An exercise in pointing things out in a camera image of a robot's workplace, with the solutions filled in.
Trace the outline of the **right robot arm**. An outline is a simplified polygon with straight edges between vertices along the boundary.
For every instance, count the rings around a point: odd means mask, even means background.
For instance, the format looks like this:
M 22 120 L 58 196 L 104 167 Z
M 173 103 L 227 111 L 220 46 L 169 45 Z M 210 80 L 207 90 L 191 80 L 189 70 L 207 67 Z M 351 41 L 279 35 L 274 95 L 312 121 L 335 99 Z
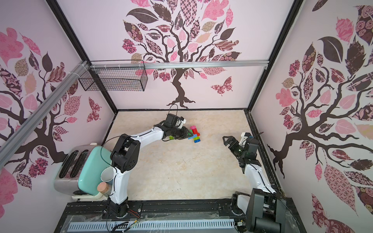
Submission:
M 245 214 L 245 229 L 252 233 L 284 233 L 286 204 L 264 176 L 257 160 L 259 141 L 250 133 L 242 133 L 241 140 L 233 136 L 224 136 L 222 140 L 252 187 L 251 194 L 236 192 L 233 196 L 233 208 Z

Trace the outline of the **tall red lego brick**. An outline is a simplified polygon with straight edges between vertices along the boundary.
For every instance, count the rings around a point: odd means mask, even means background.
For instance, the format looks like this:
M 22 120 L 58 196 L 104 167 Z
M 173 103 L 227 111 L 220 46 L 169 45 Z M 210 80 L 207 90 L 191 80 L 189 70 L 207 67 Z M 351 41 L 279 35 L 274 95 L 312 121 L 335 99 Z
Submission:
M 197 129 L 192 129 L 192 132 L 193 132 L 194 135 L 197 135 L 197 136 L 200 135 L 200 134 L 198 133 Z

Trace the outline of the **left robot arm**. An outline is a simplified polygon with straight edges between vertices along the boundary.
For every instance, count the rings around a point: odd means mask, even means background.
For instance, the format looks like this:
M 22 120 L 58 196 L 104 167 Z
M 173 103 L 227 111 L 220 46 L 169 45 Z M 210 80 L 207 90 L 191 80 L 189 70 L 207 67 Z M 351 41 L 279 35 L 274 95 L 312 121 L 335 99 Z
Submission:
M 171 113 L 165 120 L 151 129 L 136 135 L 122 134 L 118 137 L 111 155 L 113 168 L 112 191 L 108 196 L 108 207 L 116 217 L 124 217 L 128 212 L 128 183 L 131 171 L 139 160 L 140 150 L 156 141 L 183 140 L 192 137 L 190 130 L 184 126 L 182 116 Z

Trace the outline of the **aluminium frame bar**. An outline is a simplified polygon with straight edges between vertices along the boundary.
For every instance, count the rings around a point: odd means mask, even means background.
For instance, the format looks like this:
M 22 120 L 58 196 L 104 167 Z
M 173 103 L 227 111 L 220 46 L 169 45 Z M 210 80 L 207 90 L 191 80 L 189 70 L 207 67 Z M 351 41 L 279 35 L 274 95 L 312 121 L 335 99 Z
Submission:
M 185 68 L 215 68 L 215 67 L 267 67 L 268 60 L 235 60 L 235 61 L 213 61 L 213 62 L 170 62 L 170 63 L 102 63 L 92 64 L 91 69 L 109 69 L 109 68 L 140 68 L 145 70 L 152 69 L 185 69 Z
M 29 116 L 20 126 L 20 129 L 3 144 L 1 147 L 1 168 L 11 159 L 18 148 L 27 140 L 39 123 L 52 110 L 62 96 L 68 91 L 73 83 L 78 80 L 87 70 L 87 61 L 79 63 L 61 82 L 61 84 L 52 92 L 45 101 Z

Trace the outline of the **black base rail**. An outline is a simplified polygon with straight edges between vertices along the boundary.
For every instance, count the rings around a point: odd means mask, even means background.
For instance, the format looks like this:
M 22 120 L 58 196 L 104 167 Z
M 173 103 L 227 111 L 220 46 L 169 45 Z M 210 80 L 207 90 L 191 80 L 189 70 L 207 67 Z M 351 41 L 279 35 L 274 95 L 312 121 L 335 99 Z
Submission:
M 187 220 L 187 219 L 232 219 L 235 230 L 179 230 L 153 233 L 181 232 L 232 232 L 251 233 L 245 229 L 245 214 L 233 208 L 233 196 L 225 199 L 208 200 L 163 200 L 130 201 L 124 217 L 116 217 L 109 210 L 108 201 L 68 203 L 55 231 L 64 233 L 71 222 L 99 221 L 143 221 L 143 220 Z M 296 206 L 291 198 L 280 197 L 286 204 L 285 233 L 304 233 L 306 231 Z

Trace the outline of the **cork lid jar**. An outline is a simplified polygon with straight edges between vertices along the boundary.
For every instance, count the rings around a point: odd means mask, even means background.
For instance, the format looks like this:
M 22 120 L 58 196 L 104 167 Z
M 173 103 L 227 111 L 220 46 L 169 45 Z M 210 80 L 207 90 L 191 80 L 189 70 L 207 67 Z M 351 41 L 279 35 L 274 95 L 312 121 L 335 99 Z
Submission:
M 97 191 L 103 194 L 104 196 L 109 196 L 112 193 L 113 186 L 106 182 L 101 182 L 97 186 Z

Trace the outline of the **blue mug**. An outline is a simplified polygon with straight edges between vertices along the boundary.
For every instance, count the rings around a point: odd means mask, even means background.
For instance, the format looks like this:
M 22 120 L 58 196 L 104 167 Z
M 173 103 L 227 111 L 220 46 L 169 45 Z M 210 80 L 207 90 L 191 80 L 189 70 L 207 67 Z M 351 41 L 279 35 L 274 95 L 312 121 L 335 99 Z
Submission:
M 115 175 L 116 175 L 116 169 L 113 167 L 108 167 L 102 171 L 101 181 L 107 184 L 113 184 Z

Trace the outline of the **aluminium frame bar back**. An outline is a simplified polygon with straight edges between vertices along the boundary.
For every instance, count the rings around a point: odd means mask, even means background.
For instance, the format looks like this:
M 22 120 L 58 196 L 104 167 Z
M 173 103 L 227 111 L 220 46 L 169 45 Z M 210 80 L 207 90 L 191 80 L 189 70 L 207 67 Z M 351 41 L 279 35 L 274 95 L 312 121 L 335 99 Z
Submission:
M 268 60 L 235 60 L 235 61 L 213 61 L 213 62 L 170 62 L 170 63 L 102 63 L 92 64 L 91 69 L 109 69 L 109 68 L 140 68 L 145 70 L 152 69 L 185 69 L 185 68 L 215 68 L 215 67 L 267 67 Z

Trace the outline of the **mint green toaster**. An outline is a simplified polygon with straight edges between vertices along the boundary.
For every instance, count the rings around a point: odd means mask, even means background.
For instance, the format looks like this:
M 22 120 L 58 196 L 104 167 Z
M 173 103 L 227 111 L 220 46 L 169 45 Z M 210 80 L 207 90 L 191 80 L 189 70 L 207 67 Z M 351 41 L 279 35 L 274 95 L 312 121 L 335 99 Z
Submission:
M 111 166 L 110 155 L 109 150 L 96 143 L 74 147 L 54 179 L 54 189 L 74 200 L 102 199 L 97 186 L 102 182 L 101 173 Z

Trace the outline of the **aluminium frame bar left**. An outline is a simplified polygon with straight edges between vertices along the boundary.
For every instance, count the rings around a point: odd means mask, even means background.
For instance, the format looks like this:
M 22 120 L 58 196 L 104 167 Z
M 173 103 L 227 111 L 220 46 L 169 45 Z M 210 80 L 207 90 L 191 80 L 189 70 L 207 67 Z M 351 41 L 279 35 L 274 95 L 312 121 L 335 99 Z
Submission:
M 79 63 L 61 82 L 61 84 L 52 92 L 45 101 L 29 116 L 20 126 L 20 129 L 3 144 L 1 147 L 1 168 L 11 159 L 18 148 L 27 140 L 39 123 L 52 110 L 62 96 L 68 91 L 73 83 L 78 80 L 87 70 L 87 61 Z

